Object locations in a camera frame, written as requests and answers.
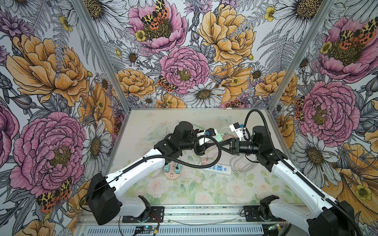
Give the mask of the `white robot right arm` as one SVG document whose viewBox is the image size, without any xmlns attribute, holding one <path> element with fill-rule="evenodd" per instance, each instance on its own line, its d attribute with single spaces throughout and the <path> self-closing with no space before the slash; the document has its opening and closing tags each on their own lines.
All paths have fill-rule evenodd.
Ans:
<svg viewBox="0 0 378 236">
<path fill-rule="evenodd" d="M 258 212 L 261 219 L 283 219 L 311 236 L 362 235 L 353 207 L 346 201 L 336 200 L 305 177 L 274 147 L 267 127 L 255 126 L 249 141 L 243 140 L 246 129 L 242 125 L 235 123 L 229 128 L 237 138 L 221 142 L 221 149 L 232 155 L 255 155 L 258 163 L 281 179 L 307 207 L 303 209 L 270 195 L 260 201 Z"/>
</svg>

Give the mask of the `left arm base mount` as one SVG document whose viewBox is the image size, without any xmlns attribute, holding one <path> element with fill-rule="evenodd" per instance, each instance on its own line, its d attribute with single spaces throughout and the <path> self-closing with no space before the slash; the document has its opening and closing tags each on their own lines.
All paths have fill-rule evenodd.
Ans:
<svg viewBox="0 0 378 236">
<path fill-rule="evenodd" d="M 147 208 L 140 216 L 123 216 L 123 223 L 162 223 L 164 219 L 164 206 L 152 206 Z"/>
</svg>

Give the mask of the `teal charger plug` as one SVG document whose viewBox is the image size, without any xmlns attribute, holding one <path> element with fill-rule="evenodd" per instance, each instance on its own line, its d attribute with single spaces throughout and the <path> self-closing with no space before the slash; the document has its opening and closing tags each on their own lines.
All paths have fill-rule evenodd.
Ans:
<svg viewBox="0 0 378 236">
<path fill-rule="evenodd" d="M 175 173 L 177 175 L 181 174 L 181 165 L 180 164 L 177 164 L 176 167 L 175 167 Z"/>
<path fill-rule="evenodd" d="M 165 173 L 169 173 L 170 172 L 170 164 L 166 164 L 163 168 L 164 172 Z"/>
</svg>

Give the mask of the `white blue power strip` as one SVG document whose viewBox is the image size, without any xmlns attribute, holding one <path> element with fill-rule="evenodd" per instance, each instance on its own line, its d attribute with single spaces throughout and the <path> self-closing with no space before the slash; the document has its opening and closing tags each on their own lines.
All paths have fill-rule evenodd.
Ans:
<svg viewBox="0 0 378 236">
<path fill-rule="evenodd" d="M 213 174 L 220 174 L 220 175 L 226 175 L 230 176 L 232 174 L 232 169 L 230 166 L 216 164 L 212 167 L 201 169 L 202 171 L 210 172 Z"/>
</svg>

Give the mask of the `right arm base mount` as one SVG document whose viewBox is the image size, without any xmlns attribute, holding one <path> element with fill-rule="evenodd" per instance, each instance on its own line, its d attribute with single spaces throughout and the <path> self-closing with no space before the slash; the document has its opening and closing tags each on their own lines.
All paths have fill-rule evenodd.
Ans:
<svg viewBox="0 0 378 236">
<path fill-rule="evenodd" d="M 245 217 L 247 222 L 282 222 L 281 218 L 276 218 L 263 212 L 258 205 L 243 206 L 240 216 Z"/>
</svg>

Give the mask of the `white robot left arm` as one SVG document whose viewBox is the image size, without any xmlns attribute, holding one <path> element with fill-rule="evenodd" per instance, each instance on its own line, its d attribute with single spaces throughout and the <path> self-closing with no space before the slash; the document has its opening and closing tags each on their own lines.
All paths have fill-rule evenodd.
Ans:
<svg viewBox="0 0 378 236">
<path fill-rule="evenodd" d="M 116 217 L 131 217 L 145 221 L 151 214 L 151 205 L 143 196 L 125 197 L 123 194 L 151 172 L 171 161 L 178 162 L 184 150 L 205 150 L 209 131 L 194 129 L 189 122 L 180 122 L 173 133 L 154 145 L 145 155 L 129 166 L 104 176 L 92 177 L 84 197 L 98 225 L 105 225 Z"/>
</svg>

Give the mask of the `green charger plug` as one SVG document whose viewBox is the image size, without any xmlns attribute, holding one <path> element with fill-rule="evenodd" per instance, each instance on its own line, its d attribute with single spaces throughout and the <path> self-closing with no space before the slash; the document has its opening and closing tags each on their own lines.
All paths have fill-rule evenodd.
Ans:
<svg viewBox="0 0 378 236">
<path fill-rule="evenodd" d="M 222 142 L 222 141 L 223 141 L 222 134 L 218 134 L 218 135 L 214 136 L 214 139 L 215 139 L 218 143 Z"/>
</svg>

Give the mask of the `pink brown charger plug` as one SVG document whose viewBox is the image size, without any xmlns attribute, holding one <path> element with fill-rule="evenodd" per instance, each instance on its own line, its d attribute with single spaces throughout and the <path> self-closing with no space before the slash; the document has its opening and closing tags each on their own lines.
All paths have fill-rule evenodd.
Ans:
<svg viewBox="0 0 378 236">
<path fill-rule="evenodd" d="M 205 165 L 209 165 L 210 164 L 210 161 L 208 158 L 203 158 L 202 161 L 201 161 L 201 165 L 202 166 L 205 166 Z"/>
</svg>

